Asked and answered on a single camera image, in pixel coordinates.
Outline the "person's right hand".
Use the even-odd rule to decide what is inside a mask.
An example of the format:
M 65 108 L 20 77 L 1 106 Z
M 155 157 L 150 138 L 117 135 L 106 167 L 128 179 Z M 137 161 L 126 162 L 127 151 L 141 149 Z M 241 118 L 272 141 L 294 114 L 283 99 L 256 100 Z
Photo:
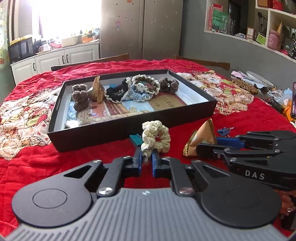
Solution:
M 276 190 L 276 192 L 281 199 L 280 214 L 284 214 L 284 215 L 288 216 L 289 215 L 288 209 L 291 206 L 291 198 L 287 192 L 284 192 L 281 190 Z

